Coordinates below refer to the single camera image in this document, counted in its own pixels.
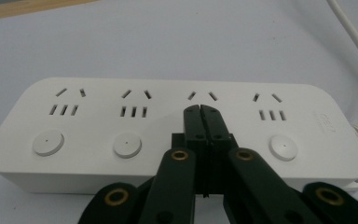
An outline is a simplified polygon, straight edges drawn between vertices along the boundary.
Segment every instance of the white power strip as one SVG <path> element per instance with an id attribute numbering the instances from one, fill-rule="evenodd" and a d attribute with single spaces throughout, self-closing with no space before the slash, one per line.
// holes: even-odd
<path id="1" fill-rule="evenodd" d="M 358 189 L 358 138 L 335 101 L 308 85 L 49 78 L 0 127 L 0 174 L 31 192 L 95 193 L 156 174 L 191 105 L 218 109 L 240 147 L 295 189 Z"/>

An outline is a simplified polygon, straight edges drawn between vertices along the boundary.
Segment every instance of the socket hole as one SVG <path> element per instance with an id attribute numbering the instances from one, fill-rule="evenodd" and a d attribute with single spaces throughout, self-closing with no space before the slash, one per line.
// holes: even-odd
<path id="1" fill-rule="evenodd" d="M 61 111 L 61 115 L 64 115 L 66 112 L 66 109 L 68 108 L 68 105 L 64 105 Z"/>
<path id="2" fill-rule="evenodd" d="M 62 89 L 62 91 L 59 91 L 59 92 L 56 94 L 56 96 L 59 97 L 59 96 L 60 96 L 61 94 L 63 94 L 66 90 L 67 90 L 66 88 Z"/>
<path id="3" fill-rule="evenodd" d="M 254 102 L 257 102 L 259 96 L 260 96 L 260 94 L 258 94 L 258 93 L 255 94 Z"/>
<path id="4" fill-rule="evenodd" d="M 264 116 L 264 111 L 259 110 L 258 113 L 260 114 L 261 120 L 266 120 L 266 116 Z"/>
<path id="5" fill-rule="evenodd" d="M 78 108 L 78 105 L 75 105 L 74 108 L 72 109 L 71 116 L 74 116 L 76 114 L 77 108 Z"/>
<path id="6" fill-rule="evenodd" d="M 193 91 L 191 94 L 187 97 L 188 100 L 192 100 L 193 97 L 196 95 L 196 93 Z"/>
<path id="7" fill-rule="evenodd" d="M 146 118 L 146 113 L 147 113 L 147 107 L 144 106 L 144 110 L 142 111 L 142 118 Z"/>
<path id="8" fill-rule="evenodd" d="M 275 114 L 272 110 L 269 111 L 269 115 L 271 116 L 272 120 L 275 120 Z"/>
<path id="9" fill-rule="evenodd" d="M 136 115 L 136 106 L 134 106 L 134 107 L 132 108 L 131 117 L 135 118 L 135 115 Z"/>
<path id="10" fill-rule="evenodd" d="M 126 92 L 124 92 L 124 94 L 121 96 L 121 98 L 126 98 L 129 94 L 131 93 L 131 90 L 127 90 Z"/>
<path id="11" fill-rule="evenodd" d="M 274 99 L 277 100 L 279 103 L 282 102 L 281 98 L 279 98 L 275 93 L 272 94 L 272 97 L 274 97 Z"/>
<path id="12" fill-rule="evenodd" d="M 85 97 L 86 96 L 86 92 L 84 91 L 84 89 L 80 90 L 80 95 L 81 97 Z"/>
<path id="13" fill-rule="evenodd" d="M 145 95 L 146 95 L 147 99 L 149 99 L 149 100 L 152 98 L 149 91 L 145 91 Z"/>
<path id="14" fill-rule="evenodd" d="M 282 120 L 286 120 L 286 116 L 284 115 L 283 111 L 279 111 L 279 114 L 281 115 Z"/>
<path id="15" fill-rule="evenodd" d="M 213 94 L 213 92 L 209 92 L 209 95 L 212 97 L 212 99 L 214 99 L 215 101 L 217 101 L 217 97 Z"/>
<path id="16" fill-rule="evenodd" d="M 50 115 L 53 115 L 58 105 L 54 105 L 50 110 Z"/>
<path id="17" fill-rule="evenodd" d="M 121 113 L 120 113 L 121 117 L 124 117 L 126 115 L 126 109 L 127 109 L 126 106 L 121 107 Z"/>

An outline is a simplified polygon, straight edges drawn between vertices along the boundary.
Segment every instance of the gray background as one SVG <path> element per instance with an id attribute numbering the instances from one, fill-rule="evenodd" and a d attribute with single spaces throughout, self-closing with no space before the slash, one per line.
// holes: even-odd
<path id="1" fill-rule="evenodd" d="M 358 0 L 338 2 L 358 29 Z M 45 77 L 305 83 L 358 123 L 358 51 L 324 0 L 98 1 L 0 20 L 0 124 Z M 90 199 L 0 176 L 0 223 L 75 223 Z M 227 223 L 221 199 L 197 199 L 196 223 Z"/>

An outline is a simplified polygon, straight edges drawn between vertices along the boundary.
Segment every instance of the electrical outlet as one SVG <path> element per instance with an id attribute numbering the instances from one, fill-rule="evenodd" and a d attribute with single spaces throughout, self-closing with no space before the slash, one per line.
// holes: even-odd
<path id="1" fill-rule="evenodd" d="M 324 91 L 297 84 L 49 78 L 0 127 L 0 174 L 31 192 L 95 193 L 156 174 L 185 108 L 218 109 L 240 147 L 295 189 L 358 189 L 358 139 Z"/>

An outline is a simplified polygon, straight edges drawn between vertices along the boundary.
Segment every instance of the round switch button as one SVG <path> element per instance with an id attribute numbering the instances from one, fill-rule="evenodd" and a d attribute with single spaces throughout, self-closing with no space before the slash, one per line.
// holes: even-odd
<path id="1" fill-rule="evenodd" d="M 298 153 L 296 143 L 284 135 L 273 136 L 269 141 L 269 149 L 271 153 L 281 161 L 290 161 L 294 159 Z"/>
<path id="2" fill-rule="evenodd" d="M 50 130 L 39 134 L 33 143 L 33 150 L 39 156 L 50 156 L 56 153 L 63 145 L 63 136 L 60 131 Z"/>
<path id="3" fill-rule="evenodd" d="M 135 133 L 121 133 L 115 139 L 113 149 L 116 154 L 123 159 L 136 156 L 141 150 L 141 138 Z"/>

